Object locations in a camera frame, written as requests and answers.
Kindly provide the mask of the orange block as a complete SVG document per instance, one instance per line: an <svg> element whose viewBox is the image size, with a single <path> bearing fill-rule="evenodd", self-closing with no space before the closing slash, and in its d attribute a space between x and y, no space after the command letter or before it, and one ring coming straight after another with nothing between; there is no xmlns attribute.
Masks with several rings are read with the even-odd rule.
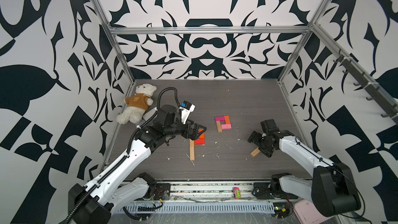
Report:
<svg viewBox="0 0 398 224"><path fill-rule="evenodd" d="M205 139L205 133L204 133L203 129L199 129L199 132L201 133L200 139Z"/></svg>
<svg viewBox="0 0 398 224"><path fill-rule="evenodd" d="M224 121L225 121L226 124L231 124L229 116L224 116Z"/></svg>

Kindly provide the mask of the red block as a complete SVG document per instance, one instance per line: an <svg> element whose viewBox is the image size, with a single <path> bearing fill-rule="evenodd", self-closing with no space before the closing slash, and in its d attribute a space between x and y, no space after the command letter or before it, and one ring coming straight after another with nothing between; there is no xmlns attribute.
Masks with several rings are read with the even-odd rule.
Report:
<svg viewBox="0 0 398 224"><path fill-rule="evenodd" d="M194 141L195 145L205 145L205 139L198 139Z"/></svg>

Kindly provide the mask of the magenta block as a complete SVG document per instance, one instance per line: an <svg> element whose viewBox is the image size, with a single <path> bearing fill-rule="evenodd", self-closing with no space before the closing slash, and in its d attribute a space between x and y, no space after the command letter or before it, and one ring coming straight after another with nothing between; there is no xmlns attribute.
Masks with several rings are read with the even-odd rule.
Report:
<svg viewBox="0 0 398 224"><path fill-rule="evenodd" d="M215 117L215 121L223 122L223 121L225 121L225 116L218 116L218 117Z"/></svg>

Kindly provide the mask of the light pink block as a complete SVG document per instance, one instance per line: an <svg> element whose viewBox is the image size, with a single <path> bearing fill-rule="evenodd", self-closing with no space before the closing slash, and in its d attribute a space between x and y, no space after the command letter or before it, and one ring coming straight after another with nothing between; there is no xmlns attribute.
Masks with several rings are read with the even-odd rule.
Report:
<svg viewBox="0 0 398 224"><path fill-rule="evenodd" d="M231 124L222 124L222 125L221 125L221 128L222 128L223 130L229 130L229 129L232 128L232 126L231 126Z"/></svg>

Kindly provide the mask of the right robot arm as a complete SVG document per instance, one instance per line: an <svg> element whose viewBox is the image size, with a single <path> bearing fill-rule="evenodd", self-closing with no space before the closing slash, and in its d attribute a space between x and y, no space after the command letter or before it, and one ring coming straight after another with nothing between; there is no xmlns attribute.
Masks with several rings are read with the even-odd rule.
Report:
<svg viewBox="0 0 398 224"><path fill-rule="evenodd" d="M295 195L311 202L325 217L361 208L362 196L354 183L351 169L343 163L334 163L316 154L291 132L276 131L261 134L254 131L248 142L255 144L259 152L269 158L277 149L286 153L311 176L310 180L306 180L290 173L275 174L268 189L260 187L253 189L252 193L256 198L263 194Z"/></svg>

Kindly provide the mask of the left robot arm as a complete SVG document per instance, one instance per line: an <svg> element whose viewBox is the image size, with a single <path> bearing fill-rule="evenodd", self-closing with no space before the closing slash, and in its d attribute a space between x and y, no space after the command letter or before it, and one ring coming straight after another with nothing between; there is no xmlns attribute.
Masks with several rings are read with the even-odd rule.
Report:
<svg viewBox="0 0 398 224"><path fill-rule="evenodd" d="M84 186L74 185L68 192L68 216L64 224L106 224L114 213L137 199L149 199L156 181L147 173L131 183L121 183L162 144L180 135L197 140L206 127L189 119L195 106L184 101L175 108L156 107L155 113L132 134L127 149L103 172Z"/></svg>

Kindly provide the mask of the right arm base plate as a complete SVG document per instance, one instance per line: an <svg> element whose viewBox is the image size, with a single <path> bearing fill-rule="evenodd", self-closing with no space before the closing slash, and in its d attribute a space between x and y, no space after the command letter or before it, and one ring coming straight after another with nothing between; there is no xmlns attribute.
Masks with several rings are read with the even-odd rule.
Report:
<svg viewBox="0 0 398 224"><path fill-rule="evenodd" d="M258 200L297 200L298 197L283 191L272 189L271 183L254 183L252 195Z"/></svg>

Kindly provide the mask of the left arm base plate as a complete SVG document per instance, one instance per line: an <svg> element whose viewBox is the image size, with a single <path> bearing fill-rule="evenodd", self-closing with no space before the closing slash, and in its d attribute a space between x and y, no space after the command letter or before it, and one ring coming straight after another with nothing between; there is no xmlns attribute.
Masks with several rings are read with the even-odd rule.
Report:
<svg viewBox="0 0 398 224"><path fill-rule="evenodd" d="M171 193L171 184L169 183L160 183L153 184L149 186L148 192L145 195L146 199L152 200L168 200L170 198Z"/></svg>

